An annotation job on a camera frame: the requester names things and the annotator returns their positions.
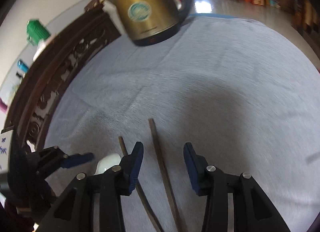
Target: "electric kettle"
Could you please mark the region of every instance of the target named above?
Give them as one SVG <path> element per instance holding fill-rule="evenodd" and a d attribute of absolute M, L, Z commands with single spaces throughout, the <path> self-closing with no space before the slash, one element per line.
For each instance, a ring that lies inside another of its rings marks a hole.
<path fill-rule="evenodd" d="M 176 34 L 191 2 L 184 0 L 179 12 L 173 0 L 113 0 L 128 36 L 137 46 L 156 44 Z"/>

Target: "kettle base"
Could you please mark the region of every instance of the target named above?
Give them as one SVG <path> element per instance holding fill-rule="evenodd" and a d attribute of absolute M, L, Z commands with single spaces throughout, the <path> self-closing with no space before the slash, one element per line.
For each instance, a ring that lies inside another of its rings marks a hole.
<path fill-rule="evenodd" d="M 171 38 L 172 36 L 178 33 L 179 29 L 180 29 L 180 23 L 177 23 L 176 25 L 173 25 L 172 27 L 166 29 L 165 31 L 162 31 L 160 33 L 157 33 L 153 36 L 150 36 L 144 39 L 132 40 L 132 42 L 136 46 L 140 46 L 140 47 L 150 46 Z"/>

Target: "floor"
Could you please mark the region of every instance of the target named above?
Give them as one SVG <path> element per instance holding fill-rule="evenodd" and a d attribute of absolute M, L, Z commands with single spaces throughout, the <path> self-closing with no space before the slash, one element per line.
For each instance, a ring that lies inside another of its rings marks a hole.
<path fill-rule="evenodd" d="M 309 44 L 291 26 L 291 15 L 273 7 L 263 7 L 236 0 L 194 0 L 190 13 L 217 13 L 258 20 L 279 32 L 296 45 L 313 65 L 320 69 L 320 60 Z"/>

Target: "green lid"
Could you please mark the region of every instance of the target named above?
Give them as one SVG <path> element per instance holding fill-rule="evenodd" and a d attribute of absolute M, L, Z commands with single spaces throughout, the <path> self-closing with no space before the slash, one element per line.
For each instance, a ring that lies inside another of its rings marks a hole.
<path fill-rule="evenodd" d="M 31 19 L 27 23 L 27 41 L 37 46 L 41 39 L 46 40 L 51 36 L 50 32 L 38 19 Z"/>

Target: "carved wood trim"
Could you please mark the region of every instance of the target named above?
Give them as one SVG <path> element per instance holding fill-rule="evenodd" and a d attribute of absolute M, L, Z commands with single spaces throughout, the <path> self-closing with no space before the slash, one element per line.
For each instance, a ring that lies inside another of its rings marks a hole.
<path fill-rule="evenodd" d="M 98 6 L 67 26 L 45 48 L 23 79 L 4 127 L 14 125 L 19 146 L 26 140 L 44 146 L 53 113 L 81 68 L 120 36 L 108 14 Z"/>

